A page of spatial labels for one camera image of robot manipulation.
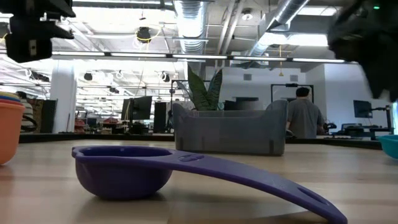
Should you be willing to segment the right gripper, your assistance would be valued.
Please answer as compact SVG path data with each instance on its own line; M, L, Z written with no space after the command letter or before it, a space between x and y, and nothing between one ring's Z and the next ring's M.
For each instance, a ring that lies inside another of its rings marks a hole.
M335 57L348 62L374 59L397 49L397 9L356 9L340 11L331 24L328 48ZM372 61L365 74L373 98L388 93L397 101L397 61Z

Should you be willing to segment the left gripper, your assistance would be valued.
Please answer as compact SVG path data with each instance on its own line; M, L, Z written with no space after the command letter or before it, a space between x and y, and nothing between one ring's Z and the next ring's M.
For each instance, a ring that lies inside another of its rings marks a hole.
M11 17L9 26L10 31L5 38L7 56L17 63L50 58L51 38L74 39L70 31L52 22Z

